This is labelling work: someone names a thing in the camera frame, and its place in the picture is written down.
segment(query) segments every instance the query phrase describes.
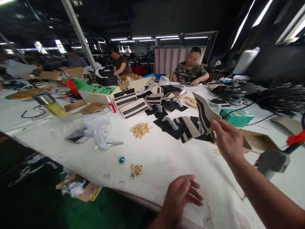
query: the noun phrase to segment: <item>bottle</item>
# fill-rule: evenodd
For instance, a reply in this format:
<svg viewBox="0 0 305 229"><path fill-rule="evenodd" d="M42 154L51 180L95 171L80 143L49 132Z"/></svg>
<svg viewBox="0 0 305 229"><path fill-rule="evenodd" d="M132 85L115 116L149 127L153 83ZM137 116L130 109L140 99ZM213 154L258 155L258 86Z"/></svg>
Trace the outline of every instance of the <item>bottle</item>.
<svg viewBox="0 0 305 229"><path fill-rule="evenodd" d="M43 105L55 116L66 116L67 113L56 102L56 100L49 93L39 93L32 96L40 105Z"/></svg>
<svg viewBox="0 0 305 229"><path fill-rule="evenodd" d="M113 103L111 102L109 96L106 96L106 97L107 97L107 102L108 102L108 105L109 105L109 108L110 108L111 112L112 112L112 113L116 113L116 110L115 110L115 108L114 108L114 105L113 105Z"/></svg>

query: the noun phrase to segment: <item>green floor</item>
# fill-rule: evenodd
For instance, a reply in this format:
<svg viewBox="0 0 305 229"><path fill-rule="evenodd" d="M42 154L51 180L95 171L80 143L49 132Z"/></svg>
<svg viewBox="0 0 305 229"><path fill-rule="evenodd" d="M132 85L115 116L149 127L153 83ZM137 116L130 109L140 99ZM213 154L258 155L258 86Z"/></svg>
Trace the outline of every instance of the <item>green floor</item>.
<svg viewBox="0 0 305 229"><path fill-rule="evenodd" d="M118 193L103 188L94 202L84 203L55 190L60 182L62 166L53 169L46 164L39 171L25 176L13 187L27 165L15 168L34 151L9 139L0 144L0 203L5 228L147 228L155 214ZM32 170L49 158L32 164Z"/></svg>

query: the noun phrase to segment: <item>worker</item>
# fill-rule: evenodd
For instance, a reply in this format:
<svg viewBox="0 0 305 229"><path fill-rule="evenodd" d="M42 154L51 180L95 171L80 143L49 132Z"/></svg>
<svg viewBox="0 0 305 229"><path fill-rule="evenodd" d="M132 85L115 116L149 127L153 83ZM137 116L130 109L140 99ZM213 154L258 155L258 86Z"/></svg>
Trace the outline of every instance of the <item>worker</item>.
<svg viewBox="0 0 305 229"><path fill-rule="evenodd" d="M68 50L68 63L72 67L87 67L88 64L85 59L81 56L78 56L74 50Z"/></svg>
<svg viewBox="0 0 305 229"><path fill-rule="evenodd" d="M110 50L110 56L113 58L113 71L114 74L119 76L131 74L130 67L126 57L120 55L119 48L113 46Z"/></svg>
<svg viewBox="0 0 305 229"><path fill-rule="evenodd" d="M190 83L197 86L200 82L209 79L209 73L201 65L201 49L193 47L188 54L187 61L178 64L172 75L173 82Z"/></svg>
<svg viewBox="0 0 305 229"><path fill-rule="evenodd" d="M305 228L305 211L251 165L243 154L243 135L230 123L212 120L221 155L267 229ZM180 176L170 183L163 207L150 229L179 228L187 203L202 206L200 185L194 175Z"/></svg>

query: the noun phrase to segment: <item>person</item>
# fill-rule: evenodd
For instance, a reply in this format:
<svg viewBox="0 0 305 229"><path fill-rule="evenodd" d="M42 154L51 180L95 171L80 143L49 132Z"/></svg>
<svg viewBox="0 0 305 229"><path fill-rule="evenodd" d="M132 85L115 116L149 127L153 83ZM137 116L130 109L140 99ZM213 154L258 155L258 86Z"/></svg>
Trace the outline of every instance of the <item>person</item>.
<svg viewBox="0 0 305 229"><path fill-rule="evenodd" d="M78 56L76 52L72 49L68 51L68 63L72 67L87 67L88 64L85 59L81 56Z"/></svg>
<svg viewBox="0 0 305 229"><path fill-rule="evenodd" d="M211 121L221 155L267 229L305 228L305 210L299 207L243 155L243 135L230 123ZM187 203L202 206L203 197L195 190L200 185L194 175L180 176L168 187L163 207L150 229L178 228Z"/></svg>
<svg viewBox="0 0 305 229"><path fill-rule="evenodd" d="M193 47L188 60L178 64L172 75L173 82L190 83L197 86L209 78L209 73L200 63L201 49Z"/></svg>
<svg viewBox="0 0 305 229"><path fill-rule="evenodd" d="M112 47L110 56L113 58L113 71L114 74L119 76L131 74L126 57L121 56L118 47Z"/></svg>

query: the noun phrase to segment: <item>red object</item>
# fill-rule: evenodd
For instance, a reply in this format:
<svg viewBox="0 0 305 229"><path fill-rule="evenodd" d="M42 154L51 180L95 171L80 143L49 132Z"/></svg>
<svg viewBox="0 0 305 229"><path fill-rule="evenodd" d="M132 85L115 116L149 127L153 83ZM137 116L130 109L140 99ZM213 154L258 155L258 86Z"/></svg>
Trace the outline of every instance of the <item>red object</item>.
<svg viewBox="0 0 305 229"><path fill-rule="evenodd" d="M67 79L67 80L66 80L66 84L67 84L67 86L71 89L71 91L72 91L76 96L78 96L76 84L75 84L71 79Z"/></svg>
<svg viewBox="0 0 305 229"><path fill-rule="evenodd" d="M134 67L134 74L140 75L140 76L144 76L145 74L145 67L144 65L140 66L140 67Z"/></svg>
<svg viewBox="0 0 305 229"><path fill-rule="evenodd" d="M298 135L289 136L286 143L287 145L293 145L295 143L303 144L305 142L305 129Z"/></svg>

